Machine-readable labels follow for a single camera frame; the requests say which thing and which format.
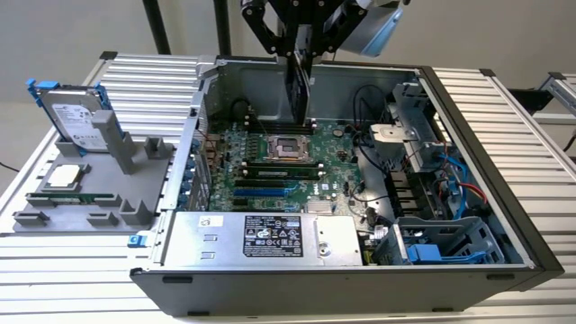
hard drive label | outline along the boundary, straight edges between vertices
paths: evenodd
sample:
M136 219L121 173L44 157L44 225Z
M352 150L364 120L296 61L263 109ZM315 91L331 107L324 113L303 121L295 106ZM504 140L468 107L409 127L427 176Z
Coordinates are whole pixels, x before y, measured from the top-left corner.
M87 150L107 150L101 133L92 127L92 113L81 105L52 105L73 144Z
M303 257L300 216L247 216L243 252L251 258Z

black pcie slot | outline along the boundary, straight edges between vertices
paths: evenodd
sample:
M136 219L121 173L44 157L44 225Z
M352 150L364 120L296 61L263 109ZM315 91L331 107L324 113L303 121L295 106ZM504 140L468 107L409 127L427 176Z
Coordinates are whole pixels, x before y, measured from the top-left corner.
M255 188L284 188L284 182L277 180L236 180L233 182L236 187L255 187Z

green motherboard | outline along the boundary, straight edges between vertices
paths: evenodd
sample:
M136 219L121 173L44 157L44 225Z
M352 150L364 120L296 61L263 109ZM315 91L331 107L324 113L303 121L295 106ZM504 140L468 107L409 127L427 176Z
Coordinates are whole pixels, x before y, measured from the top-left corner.
M213 130L220 134L215 144L221 162L212 168L211 211L240 211L235 199L248 200L243 207L256 211L285 211L299 213L309 200L329 200L335 215L361 213L361 206L344 194L360 182L359 165L353 159L352 136L345 126L320 121L313 135L305 135L307 158L323 164L319 180L284 180L285 195L280 197L235 196L236 181L244 179L240 170L243 161L265 162L269 154L269 134L249 134L241 126L232 124L227 129Z

blue tab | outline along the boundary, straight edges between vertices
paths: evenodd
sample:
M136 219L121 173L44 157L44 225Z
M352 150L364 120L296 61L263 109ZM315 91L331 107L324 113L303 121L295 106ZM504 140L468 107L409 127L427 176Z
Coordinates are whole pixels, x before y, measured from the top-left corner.
M127 245L129 248L145 248L145 236L131 235L128 238L128 244Z
M40 81L36 85L36 88L44 89L44 90L52 90L60 86L60 83L57 81Z
M439 246L435 244L415 244L408 248L408 258L412 262L440 262Z

aluminum profile table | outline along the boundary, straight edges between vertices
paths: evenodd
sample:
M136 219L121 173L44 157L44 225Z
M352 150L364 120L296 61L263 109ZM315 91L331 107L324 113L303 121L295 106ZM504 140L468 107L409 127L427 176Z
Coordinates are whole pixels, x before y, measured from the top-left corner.
M135 137L153 134L179 144L183 117L199 85L195 63L193 57L159 55L119 55L113 60L99 62L85 83L101 80L109 91L121 126ZM29 237L7 234L0 238L0 315L5 315L0 317L0 321L71 323L89 319L111 323L575 323L576 215L564 208L575 197L568 189L561 190L572 186L573 178L571 180L569 172L563 167L564 162L555 158L557 153L549 149L553 143L544 144L545 134L533 125L529 116L525 119L519 114L519 107L504 96L505 90L500 88L499 82L481 76L477 70L437 69L436 73L459 102L479 137L485 138L483 144L507 181L516 186L513 190L521 203L527 204L536 227L563 263L567 272L560 278L528 292L497 294L461 313L175 319L157 309L129 279L128 269L137 258L148 256L149 251L147 248L128 249L128 236L88 234ZM468 93L473 88L481 88L485 93ZM501 122L495 122L493 114L505 116ZM541 144L508 142L507 139L512 140L513 137L505 137L505 134L532 134ZM27 188L35 186L37 178L45 173L47 163L57 153L53 140L55 130L51 130L0 198L0 232L8 232L12 228L11 213L25 202ZM535 142L531 136L521 136L516 140ZM537 148L512 149L513 146ZM556 176L544 177L533 172L521 173L532 169L516 167L515 163L532 163L535 170L559 174L552 173ZM555 165L556 169L547 168L548 165ZM549 206L551 210L541 210L539 204L533 203L536 201Z

